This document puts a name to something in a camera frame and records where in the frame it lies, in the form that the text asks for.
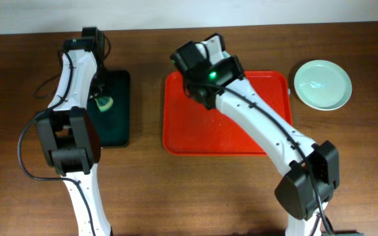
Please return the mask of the green sponge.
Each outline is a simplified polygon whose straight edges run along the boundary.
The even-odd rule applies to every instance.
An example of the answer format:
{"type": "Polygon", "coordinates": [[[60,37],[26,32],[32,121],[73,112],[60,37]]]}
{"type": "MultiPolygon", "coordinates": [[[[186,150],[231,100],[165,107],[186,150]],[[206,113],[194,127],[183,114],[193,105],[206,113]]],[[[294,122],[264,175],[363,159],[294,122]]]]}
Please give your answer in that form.
{"type": "Polygon", "coordinates": [[[97,105],[97,108],[100,112],[108,111],[114,103],[114,100],[110,96],[99,96],[98,98],[94,99],[97,105]]]}

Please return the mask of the light blue plate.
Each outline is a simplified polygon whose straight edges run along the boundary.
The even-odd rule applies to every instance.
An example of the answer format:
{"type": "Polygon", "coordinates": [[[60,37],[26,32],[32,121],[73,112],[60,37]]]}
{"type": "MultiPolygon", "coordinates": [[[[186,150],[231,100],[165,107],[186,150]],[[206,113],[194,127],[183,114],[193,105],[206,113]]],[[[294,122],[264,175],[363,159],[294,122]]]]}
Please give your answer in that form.
{"type": "Polygon", "coordinates": [[[320,111],[343,107],[352,95],[348,73],[327,60],[311,60],[295,73],[293,85],[300,101],[320,111]]]}

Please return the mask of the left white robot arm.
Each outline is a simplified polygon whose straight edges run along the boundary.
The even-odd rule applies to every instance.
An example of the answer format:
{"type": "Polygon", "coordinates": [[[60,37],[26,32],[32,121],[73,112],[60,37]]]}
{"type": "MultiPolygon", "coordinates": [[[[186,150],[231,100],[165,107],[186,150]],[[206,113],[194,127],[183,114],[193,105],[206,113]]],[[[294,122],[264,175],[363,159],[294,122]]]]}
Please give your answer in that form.
{"type": "Polygon", "coordinates": [[[104,34],[83,28],[60,49],[62,72],[46,111],[35,120],[43,154],[67,187],[80,235],[112,235],[98,187],[101,145],[87,112],[93,79],[104,65],[104,34]]]}

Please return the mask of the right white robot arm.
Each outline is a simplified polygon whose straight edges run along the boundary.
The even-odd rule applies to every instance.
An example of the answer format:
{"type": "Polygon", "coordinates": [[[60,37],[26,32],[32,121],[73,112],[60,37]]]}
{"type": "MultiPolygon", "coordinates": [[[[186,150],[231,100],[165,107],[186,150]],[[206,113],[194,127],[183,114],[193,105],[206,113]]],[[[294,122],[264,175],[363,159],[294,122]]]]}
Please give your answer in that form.
{"type": "Polygon", "coordinates": [[[189,41],[170,59],[183,76],[185,95],[233,120],[282,175],[274,194],[289,214],[286,235],[320,235],[320,226],[334,235],[324,209],[340,184],[337,148],[329,141],[317,144],[281,118],[219,40],[189,41]]]}

